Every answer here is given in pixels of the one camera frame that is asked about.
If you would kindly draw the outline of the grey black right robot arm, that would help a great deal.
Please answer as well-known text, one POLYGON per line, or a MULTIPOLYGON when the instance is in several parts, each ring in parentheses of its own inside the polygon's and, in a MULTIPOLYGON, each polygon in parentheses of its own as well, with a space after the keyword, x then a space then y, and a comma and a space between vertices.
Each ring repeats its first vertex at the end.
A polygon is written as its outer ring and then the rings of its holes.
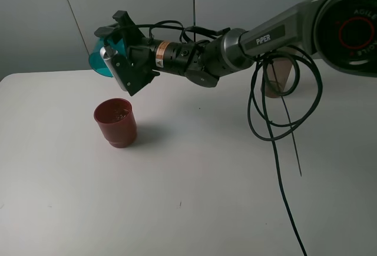
POLYGON ((308 0, 245 31, 184 27, 177 21, 147 25, 142 33, 126 11, 102 26, 100 57, 120 87, 135 94, 161 72, 202 87, 215 87, 226 75, 248 69, 263 56, 281 57, 288 49, 318 54, 338 71, 376 76, 376 0, 308 0), (178 42, 155 39, 154 28, 180 31, 178 42))

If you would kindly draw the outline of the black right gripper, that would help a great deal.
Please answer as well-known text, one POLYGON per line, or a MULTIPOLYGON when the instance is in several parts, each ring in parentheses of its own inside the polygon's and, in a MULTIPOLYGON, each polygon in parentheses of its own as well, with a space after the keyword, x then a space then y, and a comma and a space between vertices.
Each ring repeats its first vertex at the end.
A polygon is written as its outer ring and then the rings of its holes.
POLYGON ((133 72, 151 71, 187 76, 191 73, 191 44, 150 40, 136 27, 127 11, 117 11, 113 19, 118 24, 101 26, 95 30, 96 37, 115 37, 121 34, 127 45, 125 69, 133 72))

